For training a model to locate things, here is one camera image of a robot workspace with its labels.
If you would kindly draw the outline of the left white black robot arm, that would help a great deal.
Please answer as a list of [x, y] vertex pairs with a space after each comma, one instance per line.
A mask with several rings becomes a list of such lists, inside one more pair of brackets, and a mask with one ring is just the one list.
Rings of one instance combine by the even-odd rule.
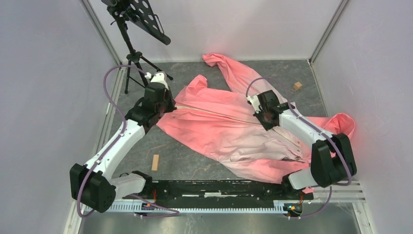
[[74, 164], [70, 169], [71, 194], [77, 205], [84, 204], [93, 211], [106, 212], [117, 199], [131, 194], [140, 198], [152, 195], [149, 176], [131, 173], [113, 178], [119, 163], [139, 140], [157, 124], [164, 113], [175, 110], [175, 102], [168, 85], [151, 82], [144, 96], [128, 111], [116, 134], [85, 164]]

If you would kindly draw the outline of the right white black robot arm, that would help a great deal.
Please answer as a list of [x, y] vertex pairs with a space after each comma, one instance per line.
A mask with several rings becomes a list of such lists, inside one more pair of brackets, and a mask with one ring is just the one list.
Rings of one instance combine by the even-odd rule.
[[284, 197], [294, 199], [308, 187], [345, 186], [344, 180], [351, 180], [357, 173], [351, 142], [346, 134], [333, 134], [316, 126], [295, 105], [280, 103], [272, 90], [246, 98], [265, 130], [282, 127], [311, 149], [308, 168], [283, 176], [281, 192]]

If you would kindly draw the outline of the pink zip jacket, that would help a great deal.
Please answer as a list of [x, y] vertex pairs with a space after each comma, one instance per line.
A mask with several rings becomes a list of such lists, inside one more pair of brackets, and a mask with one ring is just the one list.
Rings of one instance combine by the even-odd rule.
[[303, 137], [279, 126], [266, 130], [247, 101], [271, 90], [284, 103], [280, 92], [255, 70], [225, 55], [202, 58], [220, 69], [229, 90], [210, 88], [205, 76], [196, 76], [175, 98], [176, 110], [164, 114], [158, 127], [244, 179], [281, 184], [288, 174], [312, 169], [311, 148]]

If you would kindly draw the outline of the black perforated music stand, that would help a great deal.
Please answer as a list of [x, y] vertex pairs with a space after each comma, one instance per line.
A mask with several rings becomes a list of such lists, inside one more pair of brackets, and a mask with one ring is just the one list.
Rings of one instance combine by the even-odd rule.
[[140, 61], [143, 60], [149, 64], [152, 68], [160, 72], [161, 69], [155, 64], [150, 62], [145, 58], [140, 51], [136, 51], [131, 43], [130, 37], [128, 35], [127, 22], [130, 21], [149, 35], [156, 38], [158, 41], [165, 45], [171, 43], [171, 39], [165, 35], [162, 24], [159, 21], [159, 17], [155, 14], [147, 0], [102, 0], [107, 7], [107, 11], [113, 17], [124, 42], [127, 45], [129, 54], [127, 54], [126, 59], [128, 65], [134, 65], [135, 67], [141, 69]]

